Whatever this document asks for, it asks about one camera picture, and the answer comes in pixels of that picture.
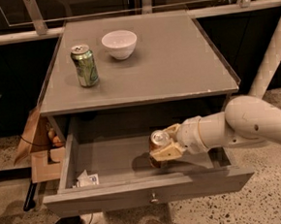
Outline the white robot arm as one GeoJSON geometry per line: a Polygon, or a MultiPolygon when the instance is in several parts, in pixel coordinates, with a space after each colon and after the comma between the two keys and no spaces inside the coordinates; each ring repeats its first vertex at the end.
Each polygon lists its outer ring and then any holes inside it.
{"type": "Polygon", "coordinates": [[[190,117],[151,133],[150,161],[156,167],[184,152],[197,154],[216,146],[233,147],[271,141],[281,144],[281,110],[263,100],[281,61],[281,17],[249,93],[231,99],[223,112],[190,117]]]}

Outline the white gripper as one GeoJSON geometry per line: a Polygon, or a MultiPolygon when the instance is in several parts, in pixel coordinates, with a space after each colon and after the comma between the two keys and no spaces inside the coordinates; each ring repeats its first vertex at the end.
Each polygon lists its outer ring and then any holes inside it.
{"type": "Polygon", "coordinates": [[[204,153],[208,147],[203,143],[200,136],[200,116],[191,117],[181,124],[173,124],[164,129],[164,132],[177,143],[171,142],[165,146],[152,144],[149,155],[156,161],[175,160],[181,157],[184,149],[191,154],[204,153]]]}

